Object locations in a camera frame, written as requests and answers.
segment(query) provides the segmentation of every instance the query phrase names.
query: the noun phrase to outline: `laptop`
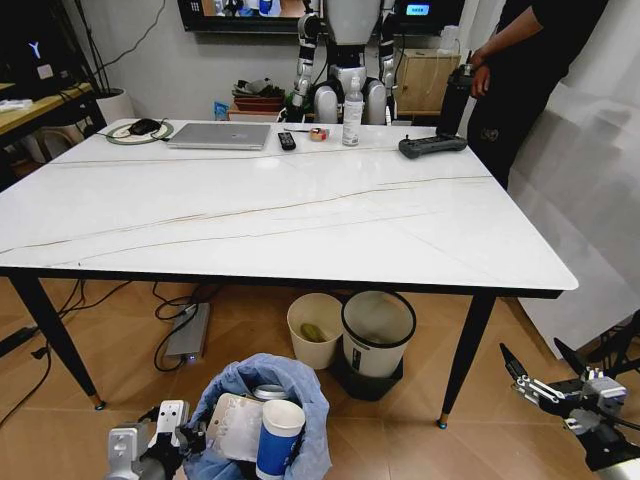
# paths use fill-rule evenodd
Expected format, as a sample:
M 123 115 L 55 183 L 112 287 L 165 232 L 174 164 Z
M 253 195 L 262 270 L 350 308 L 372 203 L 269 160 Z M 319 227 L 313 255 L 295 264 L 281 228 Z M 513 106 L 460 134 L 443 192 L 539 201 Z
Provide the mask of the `laptop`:
M 262 150 L 270 125 L 187 123 L 167 144 L 172 148 Z

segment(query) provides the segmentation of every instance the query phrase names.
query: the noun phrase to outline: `marble tabletop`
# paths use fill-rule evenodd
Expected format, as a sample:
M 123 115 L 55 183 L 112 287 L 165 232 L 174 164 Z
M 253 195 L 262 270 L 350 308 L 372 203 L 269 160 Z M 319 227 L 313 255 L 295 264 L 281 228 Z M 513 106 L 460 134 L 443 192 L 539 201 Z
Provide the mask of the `marble tabletop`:
M 0 194 L 0 270 L 577 288 L 469 149 L 411 161 L 398 141 L 432 129 L 363 126 L 344 147 L 332 125 L 284 152 L 284 127 L 263 151 L 94 135 Z

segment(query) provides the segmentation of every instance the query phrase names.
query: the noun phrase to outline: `wooden cabinet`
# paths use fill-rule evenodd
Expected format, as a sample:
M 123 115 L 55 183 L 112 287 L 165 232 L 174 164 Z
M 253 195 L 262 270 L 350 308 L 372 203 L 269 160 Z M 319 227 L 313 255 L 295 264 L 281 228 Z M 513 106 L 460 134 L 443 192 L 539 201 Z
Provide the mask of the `wooden cabinet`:
M 460 55 L 407 49 L 398 71 L 398 115 L 440 115 L 447 79 Z

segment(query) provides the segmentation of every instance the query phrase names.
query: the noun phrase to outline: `black shirt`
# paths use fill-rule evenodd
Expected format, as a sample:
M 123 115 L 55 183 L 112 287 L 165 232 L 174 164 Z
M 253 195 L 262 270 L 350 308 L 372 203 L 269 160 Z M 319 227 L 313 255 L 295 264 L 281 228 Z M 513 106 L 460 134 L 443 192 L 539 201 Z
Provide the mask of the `black shirt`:
M 506 28 L 532 7 L 544 27 L 536 35 L 494 55 L 489 64 L 496 71 L 510 71 L 539 79 L 559 81 L 569 72 L 587 43 L 608 0 L 507 0 L 497 31 Z

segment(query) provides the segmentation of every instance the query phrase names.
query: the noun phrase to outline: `white curtain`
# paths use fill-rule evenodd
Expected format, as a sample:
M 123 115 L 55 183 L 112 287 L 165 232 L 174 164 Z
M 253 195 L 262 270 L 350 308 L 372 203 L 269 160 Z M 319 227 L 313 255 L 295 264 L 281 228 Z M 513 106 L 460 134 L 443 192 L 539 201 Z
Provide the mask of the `white curtain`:
M 577 348 L 640 308 L 639 18 L 637 0 L 609 2 L 511 173 L 512 197 L 580 281 L 522 300 L 556 354 L 553 337 Z

